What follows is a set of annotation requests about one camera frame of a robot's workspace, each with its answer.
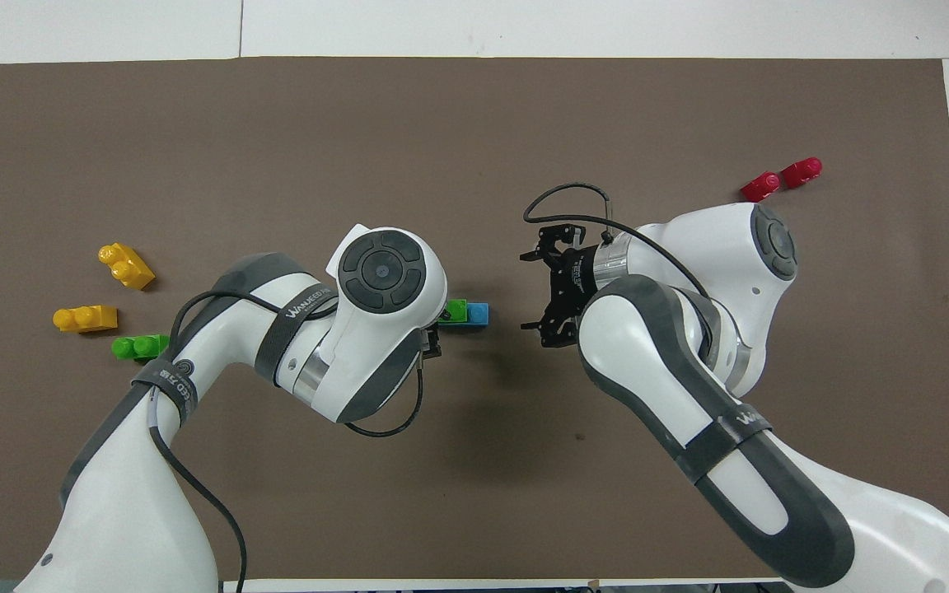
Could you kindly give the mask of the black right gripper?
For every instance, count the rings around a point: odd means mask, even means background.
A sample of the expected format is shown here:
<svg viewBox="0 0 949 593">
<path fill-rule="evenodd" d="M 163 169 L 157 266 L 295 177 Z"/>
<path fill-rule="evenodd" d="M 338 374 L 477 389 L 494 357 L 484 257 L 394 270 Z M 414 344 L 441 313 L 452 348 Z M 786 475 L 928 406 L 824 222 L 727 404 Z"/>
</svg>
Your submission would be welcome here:
<svg viewBox="0 0 949 593">
<path fill-rule="evenodd" d="M 521 260 L 544 260 L 550 270 L 549 316 L 522 323 L 523 330 L 537 330 L 542 347 L 560 348 L 577 342 L 577 320 L 598 292 L 594 263 L 598 246 L 580 249 L 584 226 L 560 224 L 543 226 L 534 250 Z"/>
</svg>

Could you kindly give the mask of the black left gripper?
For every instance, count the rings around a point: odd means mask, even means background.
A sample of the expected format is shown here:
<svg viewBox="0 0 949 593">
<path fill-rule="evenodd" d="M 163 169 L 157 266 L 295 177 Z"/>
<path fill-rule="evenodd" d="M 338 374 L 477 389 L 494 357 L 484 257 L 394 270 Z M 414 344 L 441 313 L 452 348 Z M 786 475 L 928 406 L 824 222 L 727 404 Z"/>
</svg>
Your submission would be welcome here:
<svg viewBox="0 0 949 593">
<path fill-rule="evenodd" d="M 443 309 L 438 316 L 438 323 L 448 323 L 452 320 L 452 313 L 449 309 Z M 433 359 L 442 354 L 440 338 L 438 338 L 438 327 L 427 327 L 421 330 L 421 357 Z"/>
</svg>

